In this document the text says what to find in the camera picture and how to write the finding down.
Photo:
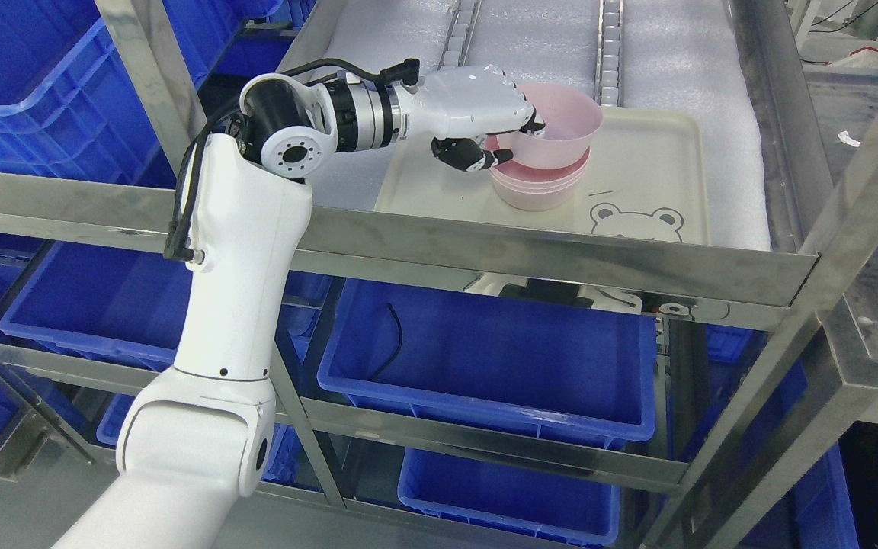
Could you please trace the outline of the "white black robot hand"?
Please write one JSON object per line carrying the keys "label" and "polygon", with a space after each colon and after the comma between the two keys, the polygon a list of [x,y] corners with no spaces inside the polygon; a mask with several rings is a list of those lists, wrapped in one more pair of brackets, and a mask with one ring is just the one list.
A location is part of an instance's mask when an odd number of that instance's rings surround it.
{"label": "white black robot hand", "polygon": [[512,160],[508,149],[483,149],[481,136],[522,132],[539,136],[546,122],[497,66],[461,66],[395,88],[401,138],[428,138],[436,160],[478,172]]}

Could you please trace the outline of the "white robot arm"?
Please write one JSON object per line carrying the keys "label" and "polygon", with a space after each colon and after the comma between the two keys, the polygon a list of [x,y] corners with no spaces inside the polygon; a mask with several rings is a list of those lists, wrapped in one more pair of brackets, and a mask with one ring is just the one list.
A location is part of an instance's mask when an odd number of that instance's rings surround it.
{"label": "white robot arm", "polygon": [[126,414],[118,478],[56,547],[213,546],[271,454],[274,337],[312,212],[306,175],[391,145],[418,80],[417,59],[376,73],[318,59],[254,77],[210,115],[185,150],[164,250],[192,271],[180,346]]}

